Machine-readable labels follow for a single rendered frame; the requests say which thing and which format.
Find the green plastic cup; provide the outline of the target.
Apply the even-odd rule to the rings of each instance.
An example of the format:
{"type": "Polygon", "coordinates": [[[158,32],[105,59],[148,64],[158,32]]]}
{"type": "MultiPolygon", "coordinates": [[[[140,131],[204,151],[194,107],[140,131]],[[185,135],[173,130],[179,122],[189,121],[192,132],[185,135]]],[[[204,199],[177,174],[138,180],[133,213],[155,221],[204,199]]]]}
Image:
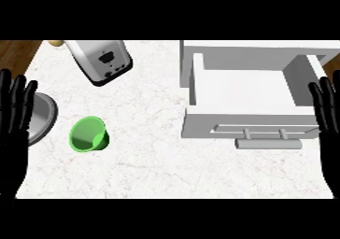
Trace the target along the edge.
{"type": "Polygon", "coordinates": [[[96,116],[84,117],[70,132],[70,146],[77,152],[102,150],[108,147],[109,135],[102,119],[96,116]]]}

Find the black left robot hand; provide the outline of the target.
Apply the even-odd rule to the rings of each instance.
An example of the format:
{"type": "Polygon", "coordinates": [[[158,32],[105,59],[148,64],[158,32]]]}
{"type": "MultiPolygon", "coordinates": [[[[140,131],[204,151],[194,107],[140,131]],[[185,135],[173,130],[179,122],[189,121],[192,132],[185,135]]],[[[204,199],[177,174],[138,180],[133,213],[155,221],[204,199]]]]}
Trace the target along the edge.
{"type": "Polygon", "coordinates": [[[36,89],[36,80],[11,79],[11,70],[0,70],[0,200],[15,198],[25,179],[36,89]]]}

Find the white open drawer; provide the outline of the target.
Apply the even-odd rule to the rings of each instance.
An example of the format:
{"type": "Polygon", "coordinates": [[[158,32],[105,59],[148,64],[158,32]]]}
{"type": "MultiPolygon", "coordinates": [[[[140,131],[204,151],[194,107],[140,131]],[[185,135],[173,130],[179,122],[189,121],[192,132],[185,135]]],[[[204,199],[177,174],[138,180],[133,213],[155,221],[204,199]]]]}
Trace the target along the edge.
{"type": "Polygon", "coordinates": [[[313,139],[319,129],[307,85],[325,74],[317,57],[298,55],[281,71],[208,70],[194,55],[185,138],[313,139]]]}

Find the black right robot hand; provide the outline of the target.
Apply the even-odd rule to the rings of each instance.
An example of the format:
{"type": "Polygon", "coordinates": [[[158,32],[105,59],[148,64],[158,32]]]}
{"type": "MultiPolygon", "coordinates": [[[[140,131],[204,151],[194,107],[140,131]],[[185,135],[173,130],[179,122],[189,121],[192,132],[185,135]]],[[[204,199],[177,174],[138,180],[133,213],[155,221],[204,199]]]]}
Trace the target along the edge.
{"type": "Polygon", "coordinates": [[[332,79],[310,82],[315,117],[319,125],[320,163],[332,197],[340,199],[340,70],[332,79]]]}

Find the round grey metal plate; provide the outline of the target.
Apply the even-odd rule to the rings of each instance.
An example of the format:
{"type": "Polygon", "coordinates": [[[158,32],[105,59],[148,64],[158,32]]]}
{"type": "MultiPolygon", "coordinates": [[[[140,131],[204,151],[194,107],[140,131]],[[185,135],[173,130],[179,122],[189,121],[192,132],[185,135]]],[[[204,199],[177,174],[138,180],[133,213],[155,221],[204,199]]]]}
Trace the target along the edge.
{"type": "Polygon", "coordinates": [[[30,122],[30,145],[33,146],[48,135],[58,116],[58,106],[53,98],[37,92],[34,94],[33,118],[30,122]]]}

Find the silver toaster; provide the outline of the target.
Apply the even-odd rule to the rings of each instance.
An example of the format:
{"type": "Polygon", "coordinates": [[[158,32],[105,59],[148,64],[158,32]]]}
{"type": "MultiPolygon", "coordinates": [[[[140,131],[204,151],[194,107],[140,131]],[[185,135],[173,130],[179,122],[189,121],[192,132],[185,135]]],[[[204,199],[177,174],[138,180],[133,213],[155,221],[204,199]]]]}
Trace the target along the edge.
{"type": "Polygon", "coordinates": [[[133,68],[133,59],[121,40],[65,40],[77,66],[98,87],[133,68]]]}

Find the white cabinet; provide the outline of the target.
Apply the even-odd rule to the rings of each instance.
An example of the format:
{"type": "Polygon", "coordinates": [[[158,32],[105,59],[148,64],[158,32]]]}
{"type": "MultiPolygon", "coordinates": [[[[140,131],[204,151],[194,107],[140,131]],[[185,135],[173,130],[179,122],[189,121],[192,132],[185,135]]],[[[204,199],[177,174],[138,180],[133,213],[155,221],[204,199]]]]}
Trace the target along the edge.
{"type": "Polygon", "coordinates": [[[297,55],[325,65],[340,53],[340,40],[182,40],[180,87],[189,87],[194,54],[213,70],[282,70],[297,55]]]}

